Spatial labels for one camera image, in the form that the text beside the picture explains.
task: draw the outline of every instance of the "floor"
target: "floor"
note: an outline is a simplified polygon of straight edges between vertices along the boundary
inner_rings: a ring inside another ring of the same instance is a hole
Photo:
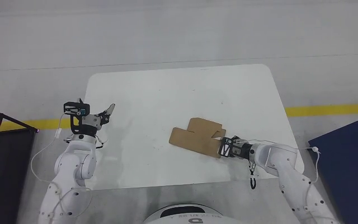
[[[101,72],[252,63],[270,68],[285,107],[357,104],[357,10],[358,3],[348,0],[1,1],[0,111],[19,120],[58,118],[63,103],[84,97],[89,77]],[[305,147],[357,119],[289,121]],[[40,132],[34,152],[53,135]],[[54,177],[64,148],[58,142],[40,157],[39,175]],[[311,177],[313,164],[303,157]],[[240,181],[96,191],[78,223],[141,223],[175,202],[210,205],[247,223],[298,223],[276,179],[259,186],[258,193]],[[28,174],[18,223],[36,222],[45,189]]]

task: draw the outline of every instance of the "table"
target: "table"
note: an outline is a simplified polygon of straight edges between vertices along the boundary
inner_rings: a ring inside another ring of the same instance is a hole
[[[297,147],[269,68],[262,64],[100,73],[87,85],[91,114],[116,108],[98,136],[91,189],[136,188],[249,179],[248,162],[212,158],[168,143],[173,127],[199,117],[226,136]],[[298,152],[295,168],[303,172]],[[257,178],[274,178],[261,168]]]

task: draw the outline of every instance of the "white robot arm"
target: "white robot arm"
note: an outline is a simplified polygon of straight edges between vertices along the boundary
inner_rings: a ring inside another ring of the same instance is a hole
[[[280,189],[302,224],[338,223],[313,182],[295,167],[297,149],[284,144],[249,144],[238,137],[223,138],[219,153],[245,158],[253,166],[279,177]]]
[[[55,163],[56,177],[50,181],[39,212],[39,224],[71,224],[90,203],[84,180],[90,179],[96,168],[96,132],[109,122],[112,104],[100,114],[90,114],[90,106],[80,102],[64,104],[64,113],[71,116],[74,136],[66,139],[67,149]]]

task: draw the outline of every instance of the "navy blue panel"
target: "navy blue panel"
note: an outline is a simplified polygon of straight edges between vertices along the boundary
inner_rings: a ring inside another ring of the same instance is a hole
[[[356,224],[358,212],[358,122],[309,141],[321,151],[319,174],[328,185],[345,223]]]

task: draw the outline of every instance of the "yellow stripe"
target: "yellow stripe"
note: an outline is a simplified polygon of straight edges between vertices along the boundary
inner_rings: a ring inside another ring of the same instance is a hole
[[[358,114],[358,104],[285,108],[288,117]]]
[[[44,119],[44,120],[27,120],[24,121],[25,124],[28,124],[30,126],[33,126],[39,130],[43,129],[57,129],[58,127],[59,119]],[[61,128],[70,128],[70,119],[69,118],[62,118],[61,121]],[[0,131],[2,130],[15,130],[23,128],[23,126],[20,126],[18,124],[15,124],[13,122],[2,122],[0,126]]]
[[[287,117],[295,116],[324,116],[324,115],[346,115],[358,114],[358,104],[348,105],[327,105],[327,106],[297,106],[292,108],[285,108]],[[33,126],[37,129],[57,129],[59,119],[45,119],[45,120],[27,120],[24,123]],[[14,130],[23,128],[13,122],[3,121],[0,126],[2,130]],[[70,119],[63,118],[61,121],[61,128],[70,128]]]

